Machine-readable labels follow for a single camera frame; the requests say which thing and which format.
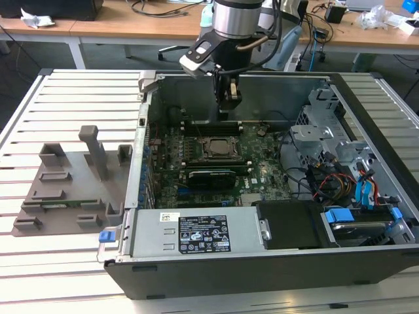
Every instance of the slotted metal platform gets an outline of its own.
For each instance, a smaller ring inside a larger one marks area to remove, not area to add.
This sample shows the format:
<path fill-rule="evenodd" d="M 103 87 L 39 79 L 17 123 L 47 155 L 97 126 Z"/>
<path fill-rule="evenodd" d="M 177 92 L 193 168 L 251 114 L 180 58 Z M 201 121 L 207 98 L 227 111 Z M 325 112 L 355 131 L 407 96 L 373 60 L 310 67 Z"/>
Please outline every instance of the slotted metal platform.
<path fill-rule="evenodd" d="M 39 76 L 1 134 L 0 313 L 418 311 L 419 268 L 406 270 L 378 285 L 131 301 L 96 262 L 97 234 L 19 238 L 9 235 L 41 163 L 37 154 L 45 141 L 59 141 L 66 151 L 87 151 L 77 137 L 83 124 L 98 126 L 99 140 L 105 149 L 133 141 L 139 107 L 138 75 L 139 71 L 55 70 L 51 75 Z M 419 155 L 414 113 L 383 80 L 369 75 L 344 78 L 419 178 L 419 169 L 414 166 Z M 331 309 L 329 304 L 335 303 L 349 308 Z"/>
<path fill-rule="evenodd" d="M 419 181 L 419 118 L 382 78 L 369 73 L 342 75 L 352 92 L 380 128 L 407 168 Z M 362 139 L 354 121 L 347 123 L 358 139 Z"/>

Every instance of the plastic bag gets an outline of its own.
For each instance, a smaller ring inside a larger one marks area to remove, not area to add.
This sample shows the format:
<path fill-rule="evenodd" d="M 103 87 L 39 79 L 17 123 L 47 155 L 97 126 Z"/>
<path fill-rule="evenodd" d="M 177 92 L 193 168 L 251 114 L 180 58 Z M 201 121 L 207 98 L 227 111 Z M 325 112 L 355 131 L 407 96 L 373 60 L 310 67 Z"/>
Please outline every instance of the plastic bag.
<path fill-rule="evenodd" d="M 370 12 L 362 12 L 355 20 L 355 23 L 362 29 L 379 27 L 387 29 L 387 24 L 385 22 L 391 15 L 393 15 L 393 13 L 386 10 L 384 5 L 376 5 Z"/>

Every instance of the white paper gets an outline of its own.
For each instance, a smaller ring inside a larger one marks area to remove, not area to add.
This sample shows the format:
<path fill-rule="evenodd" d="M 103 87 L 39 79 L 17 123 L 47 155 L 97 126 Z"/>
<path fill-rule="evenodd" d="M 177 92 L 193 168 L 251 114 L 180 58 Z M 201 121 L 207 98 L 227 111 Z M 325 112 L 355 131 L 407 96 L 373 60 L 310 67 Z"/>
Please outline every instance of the white paper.
<path fill-rule="evenodd" d="M 20 19 L 29 27 L 38 29 L 38 27 L 55 25 L 50 16 L 32 15 L 25 12 L 23 9 L 20 9 L 20 11 L 22 12 L 22 17 Z"/>
<path fill-rule="evenodd" d="M 409 20 L 409 18 L 405 16 L 393 14 L 384 23 L 394 27 L 399 27 L 404 21 L 407 20 Z"/>
<path fill-rule="evenodd" d="M 160 222 L 178 221 L 181 213 L 160 213 Z"/>

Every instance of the motherboard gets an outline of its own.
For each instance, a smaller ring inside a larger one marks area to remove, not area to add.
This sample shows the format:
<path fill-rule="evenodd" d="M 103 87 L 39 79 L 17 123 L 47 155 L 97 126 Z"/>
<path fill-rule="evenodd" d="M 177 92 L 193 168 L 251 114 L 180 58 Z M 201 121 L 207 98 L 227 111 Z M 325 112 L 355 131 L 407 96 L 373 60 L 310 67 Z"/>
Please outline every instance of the motherboard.
<path fill-rule="evenodd" d="M 269 128 L 259 122 L 182 124 L 165 130 L 151 126 L 155 208 L 289 199 L 278 161 L 278 132 Z"/>

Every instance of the wooden desk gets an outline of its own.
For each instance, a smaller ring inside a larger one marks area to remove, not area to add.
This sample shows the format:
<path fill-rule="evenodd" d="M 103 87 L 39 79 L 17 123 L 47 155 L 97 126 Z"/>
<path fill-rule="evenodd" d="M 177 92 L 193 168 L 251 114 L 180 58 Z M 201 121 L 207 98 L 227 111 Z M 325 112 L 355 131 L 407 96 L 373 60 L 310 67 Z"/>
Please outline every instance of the wooden desk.
<path fill-rule="evenodd" d="M 307 12 L 311 12 L 315 5 L 320 3 L 327 3 L 328 1 L 310 1 Z M 402 11 L 401 4 L 403 0 L 387 0 L 386 8 L 396 14 Z M 316 15 L 324 17 L 325 10 L 320 10 Z M 363 30 L 359 26 L 355 25 L 354 22 L 359 16 L 357 12 L 347 12 L 340 24 L 331 24 L 334 29 L 334 35 L 332 40 L 325 45 L 325 49 L 334 46 L 345 46 L 351 48 L 367 48 L 371 49 L 415 49 L 419 48 L 419 36 L 408 36 L 403 33 L 400 29 L 395 29 L 392 26 L 388 26 L 388 29 L 366 29 Z M 313 18 L 314 25 L 324 29 L 330 29 L 330 27 L 322 22 L 318 18 Z M 307 43 L 309 40 L 308 25 L 305 22 L 303 25 L 303 34 L 300 39 L 301 43 Z"/>
<path fill-rule="evenodd" d="M 326 2 L 325 0 L 310 0 L 308 11 Z M 386 0 L 386 6 L 393 12 L 401 11 L 403 0 Z M 164 12 L 181 7 L 180 4 L 169 4 L 151 0 L 147 3 L 147 12 Z M 130 44 L 147 44 L 173 46 L 188 46 L 192 44 L 200 32 L 200 17 L 203 5 L 189 9 L 189 15 L 178 18 L 151 18 L 133 12 L 125 0 L 105 0 L 98 18 L 93 22 L 57 20 L 56 26 L 32 29 L 19 19 L 2 19 L 0 23 L 17 41 L 41 41 L 67 43 L 70 47 L 77 69 L 86 69 L 82 44 L 123 44 L 126 56 L 130 56 Z M 317 13 L 324 15 L 324 10 Z M 376 54 L 419 54 L 419 37 L 406 36 L 398 29 L 368 29 L 352 25 L 359 13 L 345 14 L 342 23 L 333 24 L 335 34 L 324 51 L 363 52 Z M 314 18 L 314 25 L 327 29 L 321 20 Z M 297 49 L 302 51 L 308 42 L 307 24 Z M 0 40 L 9 40 L 0 33 Z"/>
<path fill-rule="evenodd" d="M 149 1 L 145 5 L 145 11 L 166 12 L 184 5 Z M 188 10 L 188 16 L 151 18 L 135 13 L 125 0 L 105 0 L 96 21 L 75 22 L 71 28 L 71 35 L 194 41 L 200 33 L 203 8 L 203 5 L 191 7 Z"/>
<path fill-rule="evenodd" d="M 65 35 L 70 36 L 70 29 L 76 21 L 54 19 L 55 25 L 49 27 L 40 27 L 35 29 L 27 26 L 19 18 L 1 18 L 0 25 L 3 26 L 10 34 L 26 34 L 26 35 Z"/>

